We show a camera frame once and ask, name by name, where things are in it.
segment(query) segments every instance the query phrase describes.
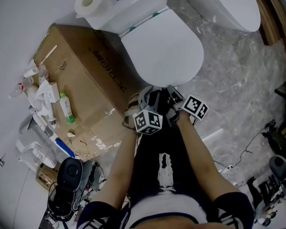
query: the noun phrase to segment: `toilet seat lid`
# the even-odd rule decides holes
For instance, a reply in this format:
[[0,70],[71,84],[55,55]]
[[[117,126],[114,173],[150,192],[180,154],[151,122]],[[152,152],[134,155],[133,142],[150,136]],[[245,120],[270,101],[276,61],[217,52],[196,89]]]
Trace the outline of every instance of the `toilet seat lid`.
[[261,16],[256,0],[211,0],[238,27],[257,31]]
[[138,74],[167,87],[191,80],[204,60],[202,44],[172,10],[166,10],[122,37]]

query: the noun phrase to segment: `gray floor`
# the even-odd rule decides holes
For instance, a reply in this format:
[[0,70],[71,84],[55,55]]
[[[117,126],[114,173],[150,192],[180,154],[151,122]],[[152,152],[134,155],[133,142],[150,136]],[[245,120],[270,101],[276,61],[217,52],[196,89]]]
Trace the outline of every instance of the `gray floor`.
[[[283,43],[264,46],[259,32],[244,33],[212,25],[187,0],[169,0],[168,6],[196,33],[204,47],[201,70],[178,90],[184,96],[193,94],[207,102],[209,112],[196,129],[213,157],[230,154],[236,164],[246,145],[267,122],[283,120],[285,103],[274,93],[286,80]],[[243,185],[241,190],[245,193],[246,179],[257,176],[262,182],[270,174],[267,164],[273,155],[262,135],[249,150],[253,154],[245,153],[235,171],[235,180]],[[112,150],[98,158],[106,174],[115,153]],[[230,156],[216,160],[224,165],[231,163]]]

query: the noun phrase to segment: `blue object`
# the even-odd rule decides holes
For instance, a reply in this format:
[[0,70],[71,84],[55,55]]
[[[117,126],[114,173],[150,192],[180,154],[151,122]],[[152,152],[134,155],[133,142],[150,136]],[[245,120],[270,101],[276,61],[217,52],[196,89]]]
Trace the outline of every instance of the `blue object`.
[[[154,13],[153,14],[153,17],[157,16],[158,14],[160,13]],[[133,31],[136,27],[135,26],[132,26],[130,29],[129,29],[129,32]]]
[[75,158],[75,153],[71,149],[69,149],[69,147],[65,145],[65,143],[59,137],[57,137],[55,141],[57,145],[61,147],[61,149],[63,149],[67,152],[68,155],[70,155],[70,157]]

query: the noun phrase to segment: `bottle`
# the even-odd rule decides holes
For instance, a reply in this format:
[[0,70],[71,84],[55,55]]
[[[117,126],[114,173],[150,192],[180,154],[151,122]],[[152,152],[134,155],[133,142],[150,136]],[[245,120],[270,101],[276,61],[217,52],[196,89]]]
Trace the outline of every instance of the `bottle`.
[[55,129],[57,127],[57,122],[56,122],[56,118],[54,116],[53,113],[53,108],[52,108],[52,104],[49,100],[49,95],[48,94],[43,94],[44,96],[44,103],[46,105],[46,108],[48,110],[48,121],[51,124],[52,128]]
[[49,72],[48,72],[46,66],[44,64],[41,64],[41,65],[39,65],[39,68],[38,68],[38,83],[39,83],[39,85],[41,85],[41,83],[44,80],[49,81]]
[[34,79],[33,77],[25,78],[22,82],[18,83],[14,90],[10,93],[9,98],[19,96],[24,90],[28,89],[31,85],[33,85]]
[[66,93],[60,93],[61,99],[59,103],[61,104],[61,108],[63,111],[64,116],[66,117],[66,123],[71,124],[75,121],[74,115],[72,114],[70,100],[66,96]]

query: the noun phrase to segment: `white box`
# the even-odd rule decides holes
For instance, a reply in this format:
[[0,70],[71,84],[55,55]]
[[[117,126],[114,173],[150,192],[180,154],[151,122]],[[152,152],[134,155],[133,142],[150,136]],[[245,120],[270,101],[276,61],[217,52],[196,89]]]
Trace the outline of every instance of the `white box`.
[[163,117],[160,114],[143,109],[133,118],[138,133],[152,135],[162,129]]
[[59,95],[59,91],[58,91],[58,87],[57,87],[56,82],[50,83],[50,86],[49,86],[47,92],[45,92],[45,93],[49,96],[49,100],[51,103],[56,103],[61,98]]

